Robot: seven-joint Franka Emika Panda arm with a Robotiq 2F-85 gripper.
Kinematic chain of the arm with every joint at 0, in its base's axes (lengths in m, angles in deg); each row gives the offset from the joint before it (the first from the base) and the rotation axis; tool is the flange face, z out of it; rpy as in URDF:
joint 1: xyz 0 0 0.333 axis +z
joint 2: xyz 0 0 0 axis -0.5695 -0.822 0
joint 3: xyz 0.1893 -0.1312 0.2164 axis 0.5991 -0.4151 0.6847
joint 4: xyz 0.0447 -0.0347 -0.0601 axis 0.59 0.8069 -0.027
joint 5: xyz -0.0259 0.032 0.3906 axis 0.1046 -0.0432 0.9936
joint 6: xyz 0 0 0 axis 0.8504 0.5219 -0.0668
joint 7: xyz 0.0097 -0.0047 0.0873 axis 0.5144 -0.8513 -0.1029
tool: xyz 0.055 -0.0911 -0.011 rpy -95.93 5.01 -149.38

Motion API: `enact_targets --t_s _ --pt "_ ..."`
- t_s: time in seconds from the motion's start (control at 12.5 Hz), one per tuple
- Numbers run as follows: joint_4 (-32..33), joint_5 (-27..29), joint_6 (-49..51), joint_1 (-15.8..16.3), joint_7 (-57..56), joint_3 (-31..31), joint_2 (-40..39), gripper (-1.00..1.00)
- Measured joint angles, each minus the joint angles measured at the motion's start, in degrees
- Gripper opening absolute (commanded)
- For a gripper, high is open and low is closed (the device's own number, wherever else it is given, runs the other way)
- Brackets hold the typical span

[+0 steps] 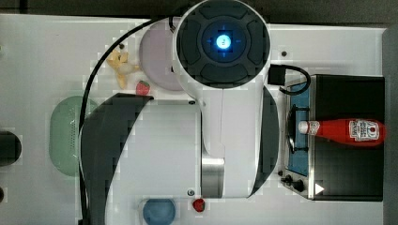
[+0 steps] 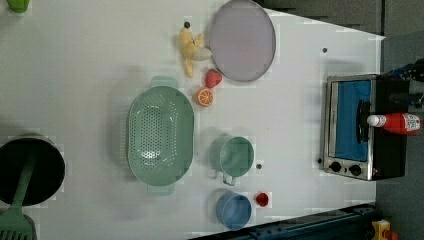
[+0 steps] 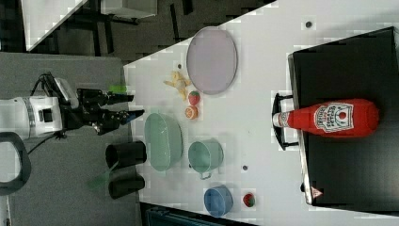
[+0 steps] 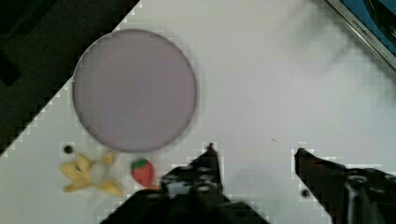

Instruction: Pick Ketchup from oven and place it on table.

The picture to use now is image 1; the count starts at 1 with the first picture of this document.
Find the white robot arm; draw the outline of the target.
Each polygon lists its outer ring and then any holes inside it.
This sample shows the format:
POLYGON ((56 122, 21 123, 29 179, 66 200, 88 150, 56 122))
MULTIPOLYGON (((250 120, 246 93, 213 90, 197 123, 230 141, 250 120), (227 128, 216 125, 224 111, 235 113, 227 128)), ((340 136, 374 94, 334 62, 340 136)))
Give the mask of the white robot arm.
POLYGON ((266 21, 240 0, 204 0, 176 25, 171 60, 186 99, 118 93, 85 119, 79 225, 173 225, 180 206, 249 198, 273 171, 266 21))

